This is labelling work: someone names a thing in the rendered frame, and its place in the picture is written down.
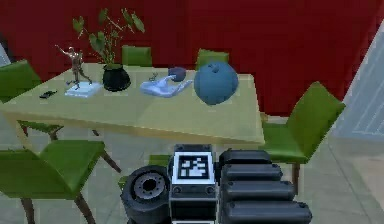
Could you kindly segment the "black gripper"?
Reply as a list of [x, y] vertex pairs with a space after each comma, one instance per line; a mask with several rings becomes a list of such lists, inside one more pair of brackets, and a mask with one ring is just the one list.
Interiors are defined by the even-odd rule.
[[121, 193], [127, 224], [167, 223], [169, 187], [167, 169], [163, 166], [148, 165], [130, 174]]

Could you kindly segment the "pale yellow dining table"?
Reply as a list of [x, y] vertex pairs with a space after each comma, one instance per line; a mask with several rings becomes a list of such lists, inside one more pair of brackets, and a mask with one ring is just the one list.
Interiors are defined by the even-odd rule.
[[[236, 93], [226, 102], [208, 106], [186, 88], [172, 98], [145, 95], [139, 86], [153, 74], [163, 77], [165, 68], [128, 67], [131, 85], [122, 92], [100, 89], [89, 98], [68, 97], [67, 70], [1, 105], [7, 120], [75, 126], [137, 136], [157, 137], [179, 143], [222, 144], [253, 148], [264, 143], [253, 77], [239, 77]], [[48, 99], [39, 96], [49, 90]]]

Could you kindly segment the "house plant in black pot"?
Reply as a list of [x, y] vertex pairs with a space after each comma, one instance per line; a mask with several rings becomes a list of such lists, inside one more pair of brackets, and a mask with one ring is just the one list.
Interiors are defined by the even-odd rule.
[[121, 9], [123, 24], [113, 20], [108, 12], [107, 8], [102, 8], [98, 14], [98, 24], [101, 26], [99, 31], [89, 31], [82, 16], [72, 19], [72, 27], [78, 37], [87, 36], [91, 48], [103, 64], [103, 87], [110, 92], [118, 92], [127, 89], [131, 84], [123, 65], [116, 61], [118, 42], [123, 38], [122, 33], [125, 31], [144, 33], [145, 25], [134, 11], [128, 11], [126, 8]]

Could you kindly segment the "dark purple mug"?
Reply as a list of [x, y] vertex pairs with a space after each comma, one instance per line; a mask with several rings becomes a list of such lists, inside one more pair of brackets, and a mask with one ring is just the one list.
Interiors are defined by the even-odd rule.
[[186, 69], [183, 67], [169, 68], [168, 75], [172, 76], [174, 82], [182, 82], [186, 77]]

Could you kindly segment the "blue round ball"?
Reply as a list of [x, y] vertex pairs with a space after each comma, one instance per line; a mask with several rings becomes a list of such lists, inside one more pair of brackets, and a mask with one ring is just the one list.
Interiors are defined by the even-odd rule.
[[227, 101], [239, 85], [236, 71], [226, 62], [213, 61], [203, 65], [194, 77], [196, 95], [207, 105]]

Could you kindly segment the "bronze figure statue white base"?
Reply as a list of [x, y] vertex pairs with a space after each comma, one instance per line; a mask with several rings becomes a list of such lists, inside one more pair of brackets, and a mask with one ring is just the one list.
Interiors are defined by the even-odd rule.
[[71, 70], [74, 79], [67, 81], [67, 85], [72, 85], [66, 92], [66, 96], [89, 98], [96, 94], [102, 87], [98, 82], [93, 82], [89, 76], [84, 73], [83, 54], [81, 51], [76, 52], [73, 47], [69, 47], [67, 51], [57, 46], [58, 50], [71, 60]]

